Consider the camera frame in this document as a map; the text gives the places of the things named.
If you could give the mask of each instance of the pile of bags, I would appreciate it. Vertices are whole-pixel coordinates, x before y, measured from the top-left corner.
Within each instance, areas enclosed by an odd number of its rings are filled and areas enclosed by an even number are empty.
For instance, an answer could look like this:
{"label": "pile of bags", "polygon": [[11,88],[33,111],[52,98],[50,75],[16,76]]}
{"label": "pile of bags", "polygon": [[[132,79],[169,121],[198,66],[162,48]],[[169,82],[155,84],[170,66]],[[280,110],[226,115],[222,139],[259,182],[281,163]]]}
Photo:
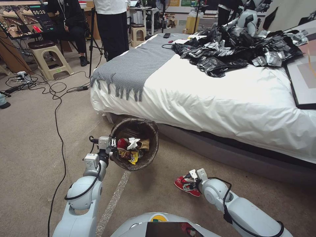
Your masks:
{"label": "pile of bags", "polygon": [[172,50],[182,59],[190,59],[191,64],[207,75],[223,77],[229,69],[248,64],[280,67],[283,62],[302,56],[298,46],[307,43],[306,34],[306,31],[276,31],[252,37],[242,28],[220,26],[204,31],[204,38],[174,43]]}

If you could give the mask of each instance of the gray bed base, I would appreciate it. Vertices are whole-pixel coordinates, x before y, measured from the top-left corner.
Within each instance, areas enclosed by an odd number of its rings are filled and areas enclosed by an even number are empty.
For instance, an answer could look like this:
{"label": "gray bed base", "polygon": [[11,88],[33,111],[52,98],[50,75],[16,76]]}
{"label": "gray bed base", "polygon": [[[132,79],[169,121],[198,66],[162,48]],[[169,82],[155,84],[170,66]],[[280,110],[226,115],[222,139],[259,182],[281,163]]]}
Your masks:
{"label": "gray bed base", "polygon": [[[106,116],[111,123],[120,117],[112,113],[106,113]],[[307,167],[238,149],[176,127],[161,123],[158,126],[159,132],[170,139],[220,163],[291,184],[310,185],[316,182],[316,171]]]}

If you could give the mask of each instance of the woven trash bin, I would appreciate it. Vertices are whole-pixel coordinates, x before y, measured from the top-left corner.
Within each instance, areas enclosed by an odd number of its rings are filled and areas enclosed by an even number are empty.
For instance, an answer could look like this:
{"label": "woven trash bin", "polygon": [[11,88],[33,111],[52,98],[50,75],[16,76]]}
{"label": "woven trash bin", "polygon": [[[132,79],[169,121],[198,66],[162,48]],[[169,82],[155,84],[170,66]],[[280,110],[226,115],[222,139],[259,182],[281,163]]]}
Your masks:
{"label": "woven trash bin", "polygon": [[114,125],[110,136],[113,138],[115,137],[118,141],[123,137],[126,129],[138,131],[140,136],[138,138],[140,139],[149,139],[149,151],[144,152],[142,158],[140,158],[135,165],[130,163],[128,160],[121,158],[118,154],[113,156],[112,160],[123,169],[129,171],[141,170],[148,166],[157,154],[159,147],[158,126],[154,121],[148,119],[126,118]]}

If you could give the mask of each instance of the white bedsheet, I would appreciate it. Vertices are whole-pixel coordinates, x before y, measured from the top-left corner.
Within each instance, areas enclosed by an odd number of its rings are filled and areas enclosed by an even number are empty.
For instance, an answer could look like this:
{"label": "white bedsheet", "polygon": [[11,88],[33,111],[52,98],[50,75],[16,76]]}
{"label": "white bedsheet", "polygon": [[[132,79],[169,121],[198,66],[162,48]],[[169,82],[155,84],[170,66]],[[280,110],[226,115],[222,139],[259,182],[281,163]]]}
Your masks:
{"label": "white bedsheet", "polygon": [[206,131],[316,163],[316,110],[296,108],[283,70],[249,65],[213,78],[174,55],[147,79],[142,102],[133,92],[128,101],[117,98],[100,84],[91,88],[98,112]]}

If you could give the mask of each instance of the screen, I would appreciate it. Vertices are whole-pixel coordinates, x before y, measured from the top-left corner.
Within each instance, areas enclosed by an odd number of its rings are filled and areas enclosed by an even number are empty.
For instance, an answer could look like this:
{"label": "screen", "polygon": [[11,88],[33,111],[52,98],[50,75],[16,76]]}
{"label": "screen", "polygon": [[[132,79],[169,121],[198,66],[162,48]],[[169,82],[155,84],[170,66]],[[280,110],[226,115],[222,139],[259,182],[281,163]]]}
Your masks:
{"label": "screen", "polygon": [[0,25],[11,39],[54,30],[40,1],[0,1]]}
{"label": "screen", "polygon": [[131,7],[135,7],[137,3],[138,3],[138,1],[131,0]]}
{"label": "screen", "polygon": [[187,222],[148,222],[145,237],[204,237]]}

